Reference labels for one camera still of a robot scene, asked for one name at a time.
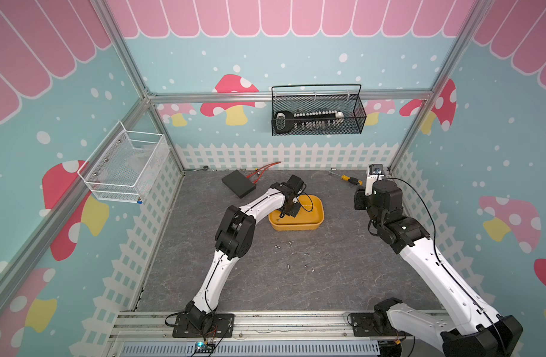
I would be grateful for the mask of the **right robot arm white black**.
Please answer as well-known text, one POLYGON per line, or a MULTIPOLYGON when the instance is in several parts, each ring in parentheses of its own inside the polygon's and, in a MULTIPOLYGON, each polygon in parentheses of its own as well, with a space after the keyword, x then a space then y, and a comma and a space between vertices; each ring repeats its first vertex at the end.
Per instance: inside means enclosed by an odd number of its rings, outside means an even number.
POLYGON ((423 279, 450 317, 442 321, 389 298, 374 307, 380 333, 396 330, 435 347, 445 356, 511 356, 523 332, 512 315, 503 316, 477 294, 438 251, 432 234, 403 212, 396 178, 374 181, 354 196, 366 211, 373 235, 387 243, 423 279))

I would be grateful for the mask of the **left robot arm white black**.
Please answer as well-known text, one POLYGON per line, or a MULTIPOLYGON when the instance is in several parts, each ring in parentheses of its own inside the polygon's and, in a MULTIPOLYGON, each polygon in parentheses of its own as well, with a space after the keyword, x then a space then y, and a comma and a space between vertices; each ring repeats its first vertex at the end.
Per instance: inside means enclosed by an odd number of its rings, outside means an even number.
POLYGON ((275 183, 262 196, 241 207, 228 207, 215 236, 212 264, 194 298, 184 309, 188 323, 205 335, 216 320, 216 308, 225 283, 241 257, 252 247, 257 224, 274 211, 296 217, 301 210, 299 196, 307 185, 292 188, 289 183, 275 183))

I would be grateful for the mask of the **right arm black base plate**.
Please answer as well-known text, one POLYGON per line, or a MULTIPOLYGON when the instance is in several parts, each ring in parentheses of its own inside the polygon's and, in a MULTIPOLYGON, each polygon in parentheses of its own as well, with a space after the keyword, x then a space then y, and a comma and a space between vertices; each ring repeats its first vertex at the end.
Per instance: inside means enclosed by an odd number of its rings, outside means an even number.
POLYGON ((396 330, 381 312, 352 312, 347 322, 355 337, 389 337, 403 341, 409 334, 396 330))

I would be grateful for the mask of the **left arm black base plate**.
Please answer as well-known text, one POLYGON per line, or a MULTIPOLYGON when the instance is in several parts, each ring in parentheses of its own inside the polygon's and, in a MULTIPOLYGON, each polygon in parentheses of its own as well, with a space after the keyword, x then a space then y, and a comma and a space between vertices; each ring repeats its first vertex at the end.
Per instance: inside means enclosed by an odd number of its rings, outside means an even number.
POLYGON ((234 314, 209 314, 201 318, 192 318, 182 314, 173 324, 173 338, 226 337, 233 335, 234 314))

